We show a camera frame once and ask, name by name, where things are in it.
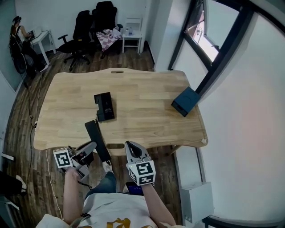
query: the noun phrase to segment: wooden table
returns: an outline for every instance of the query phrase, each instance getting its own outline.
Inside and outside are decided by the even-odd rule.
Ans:
[[[189,86],[181,71],[147,72],[110,68],[90,73],[57,73],[39,116],[34,147],[77,147],[90,137],[85,123],[96,118],[94,95],[111,92],[115,119],[100,123],[111,155],[112,149],[131,140],[145,148],[166,145],[203,147],[208,138],[198,106],[183,117],[172,101]]]

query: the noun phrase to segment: smartphone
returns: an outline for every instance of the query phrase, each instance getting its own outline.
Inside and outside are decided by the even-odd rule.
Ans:
[[[131,195],[143,195],[143,189],[141,186],[138,186],[135,182],[127,182],[126,186]]]

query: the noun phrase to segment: backpack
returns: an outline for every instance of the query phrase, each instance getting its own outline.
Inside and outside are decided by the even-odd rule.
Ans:
[[[10,47],[10,53],[11,53],[12,58],[19,56],[22,53],[23,43],[18,36],[20,27],[21,26],[18,27],[15,35],[11,34],[10,36],[9,47]]]

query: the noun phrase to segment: black window frame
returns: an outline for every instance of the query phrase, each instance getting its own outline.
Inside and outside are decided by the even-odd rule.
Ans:
[[[190,37],[185,32],[189,24],[190,16],[193,13],[197,1],[198,0],[191,0],[190,2],[190,6],[186,18],[184,20],[184,24],[182,26],[176,47],[174,49],[168,66],[168,70],[173,70],[173,65],[177,59],[181,45],[185,40],[193,48],[195,53],[198,55],[198,57],[201,59],[201,61],[208,70],[208,73],[205,75],[204,79],[201,81],[200,85],[196,89],[196,93],[199,94],[200,97],[203,97],[208,91],[208,89],[212,86],[212,84],[221,75],[227,64],[230,62],[235,51],[241,43],[255,12],[261,14],[263,17],[269,20],[284,34],[285,26],[270,13],[261,9],[250,0],[215,0],[216,2],[219,2],[239,11],[239,14],[222,47],[219,49],[218,55],[212,62],[207,56],[207,54],[202,50],[202,48],[192,39],[192,37]]]

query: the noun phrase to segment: window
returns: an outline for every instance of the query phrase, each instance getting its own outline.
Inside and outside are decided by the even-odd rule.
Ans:
[[[185,33],[213,62],[238,13],[213,0],[195,0]]]

